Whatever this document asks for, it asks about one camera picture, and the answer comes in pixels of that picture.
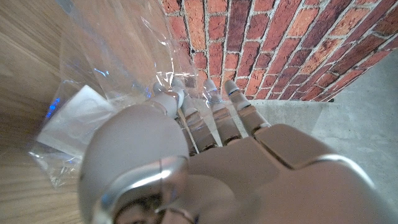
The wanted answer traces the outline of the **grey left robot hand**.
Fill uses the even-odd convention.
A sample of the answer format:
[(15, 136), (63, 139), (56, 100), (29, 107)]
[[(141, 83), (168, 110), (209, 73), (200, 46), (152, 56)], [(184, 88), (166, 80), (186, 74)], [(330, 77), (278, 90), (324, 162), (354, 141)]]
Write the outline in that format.
[(396, 223), (369, 176), (317, 139), (270, 125), (232, 81), (240, 135), (204, 82), (218, 146), (180, 79), (94, 134), (78, 199), (85, 223)]

